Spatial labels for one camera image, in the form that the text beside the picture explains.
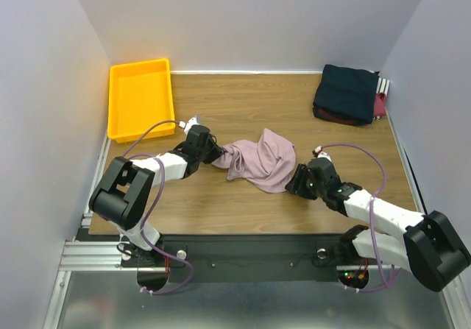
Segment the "pink tank top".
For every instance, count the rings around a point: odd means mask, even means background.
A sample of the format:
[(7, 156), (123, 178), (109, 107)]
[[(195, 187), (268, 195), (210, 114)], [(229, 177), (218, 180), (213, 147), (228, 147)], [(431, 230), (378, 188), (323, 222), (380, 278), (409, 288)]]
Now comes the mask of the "pink tank top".
[(295, 146), (286, 138), (265, 129), (257, 142), (239, 140), (223, 146), (223, 154), (212, 162), (227, 171), (227, 180), (245, 179), (260, 190), (283, 193), (297, 166)]

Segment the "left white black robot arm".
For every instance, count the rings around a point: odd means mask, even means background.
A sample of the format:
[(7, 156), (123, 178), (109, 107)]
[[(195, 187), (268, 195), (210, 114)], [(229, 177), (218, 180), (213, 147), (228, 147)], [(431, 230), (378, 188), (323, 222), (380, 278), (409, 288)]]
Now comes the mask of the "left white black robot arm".
[(166, 265), (174, 260), (190, 266), (183, 256), (164, 251), (158, 243), (162, 234), (151, 226), (149, 217), (165, 183), (190, 177), (200, 164), (210, 164), (223, 154), (224, 149), (210, 130), (193, 124), (185, 131), (185, 140), (166, 153), (131, 157), (126, 152), (112, 159), (93, 190), (88, 207), (130, 241), (129, 246), (118, 246), (124, 260), (138, 256), (149, 266), (162, 260)]

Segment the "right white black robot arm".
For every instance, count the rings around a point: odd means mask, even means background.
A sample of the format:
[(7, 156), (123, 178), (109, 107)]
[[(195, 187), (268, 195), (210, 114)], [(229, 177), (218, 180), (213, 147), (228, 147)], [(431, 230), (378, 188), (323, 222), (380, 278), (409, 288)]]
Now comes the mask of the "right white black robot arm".
[(343, 261), (385, 261), (435, 292), (470, 266), (470, 252), (443, 213), (422, 214), (375, 198), (359, 185), (342, 181), (329, 158), (298, 165), (286, 190), (305, 199), (321, 199), (329, 209), (365, 223), (341, 236)]

